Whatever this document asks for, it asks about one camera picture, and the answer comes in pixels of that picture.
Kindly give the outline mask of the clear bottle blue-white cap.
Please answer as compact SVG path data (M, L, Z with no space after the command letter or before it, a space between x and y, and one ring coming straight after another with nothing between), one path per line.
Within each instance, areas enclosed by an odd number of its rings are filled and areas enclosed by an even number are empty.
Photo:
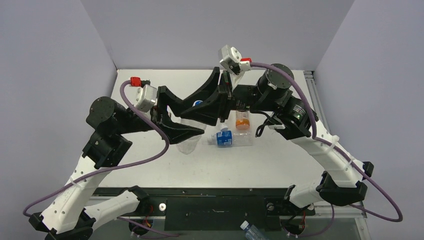
M202 130L205 130L207 127L207 125L202 122L198 122L191 119L185 119L185 118L181 118L180 123L183 125L195 127ZM200 139L201 139L201 135L193 136L181 143L178 143L176 147L179 152L185 155L189 155L195 150L197 143L199 142Z

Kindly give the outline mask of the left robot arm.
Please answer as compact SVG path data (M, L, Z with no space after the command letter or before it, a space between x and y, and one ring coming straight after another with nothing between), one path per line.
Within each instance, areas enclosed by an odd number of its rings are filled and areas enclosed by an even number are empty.
M77 166L66 185L50 195L53 202L42 212L29 215L29 223L35 230L45 232L46 239L87 240L99 227L122 215L143 215L149 210L149 196L139 186L129 187L99 204L87 205L103 179L124 168L121 160L132 146L125 134L154 130L168 149L204 133L200 128L173 122L168 114L171 109L179 116L204 101L204 89L180 99L166 86L139 83L136 88L134 103L124 93L124 104L106 96L92 103L86 122L94 131Z

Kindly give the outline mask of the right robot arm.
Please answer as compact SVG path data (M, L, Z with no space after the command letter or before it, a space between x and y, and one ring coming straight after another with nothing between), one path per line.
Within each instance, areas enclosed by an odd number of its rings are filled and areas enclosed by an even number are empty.
M363 201L373 164L349 156L337 136L327 131L286 66L258 62L252 66L265 69L256 85L232 86L231 66L219 83L206 83L211 93L202 103L185 109L181 117L213 126L226 120L231 110L263 114L265 126L274 127L284 139L305 150L324 171L317 181L287 190L282 207L289 214L321 201L340 207Z

